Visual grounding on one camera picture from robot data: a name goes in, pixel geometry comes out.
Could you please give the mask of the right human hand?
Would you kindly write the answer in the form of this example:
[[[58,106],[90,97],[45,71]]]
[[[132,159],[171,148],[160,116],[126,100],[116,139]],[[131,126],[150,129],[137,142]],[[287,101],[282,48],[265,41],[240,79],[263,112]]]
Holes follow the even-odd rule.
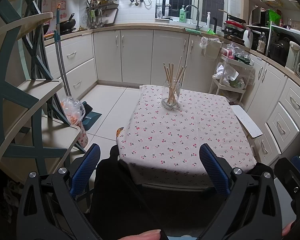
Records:
[[[282,229],[282,237],[285,237],[290,232],[290,229],[291,229],[291,226],[293,225],[293,223],[294,223],[294,221],[290,222]]]

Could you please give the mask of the left human hand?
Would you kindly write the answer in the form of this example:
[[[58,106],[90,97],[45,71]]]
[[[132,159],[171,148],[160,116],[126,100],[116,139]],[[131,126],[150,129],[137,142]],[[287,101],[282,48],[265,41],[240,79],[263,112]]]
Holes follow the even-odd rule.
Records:
[[[160,233],[161,233],[160,229],[150,230],[138,235],[126,236],[119,240],[159,240],[161,237]]]

